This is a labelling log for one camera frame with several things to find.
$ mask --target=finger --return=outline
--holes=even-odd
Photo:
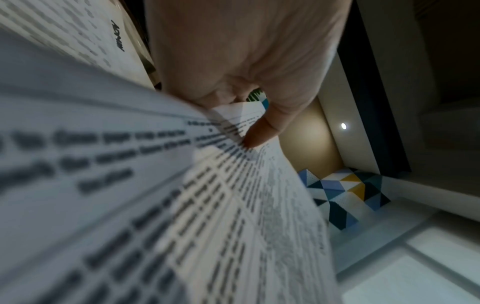
[[[301,109],[285,111],[276,104],[270,104],[265,114],[247,131],[243,144],[247,148],[259,146],[280,134]]]

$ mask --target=hand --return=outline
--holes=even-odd
[[[255,147],[317,95],[351,0],[146,0],[150,47],[169,94],[212,108],[260,87],[269,107],[248,130]]]

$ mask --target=white paper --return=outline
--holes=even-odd
[[[262,104],[156,99],[0,97],[0,303],[340,302]]]
[[[0,0],[0,26],[86,64],[152,87],[110,0]]]

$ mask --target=skin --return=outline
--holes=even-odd
[[[206,108],[245,101],[260,87],[269,107],[244,144],[282,132],[317,95],[351,0],[146,0],[163,90]]]

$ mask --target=geometric pattern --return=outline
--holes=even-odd
[[[330,237],[390,202],[382,193],[382,176],[374,173],[344,168],[319,179],[306,169],[298,176],[328,221]]]

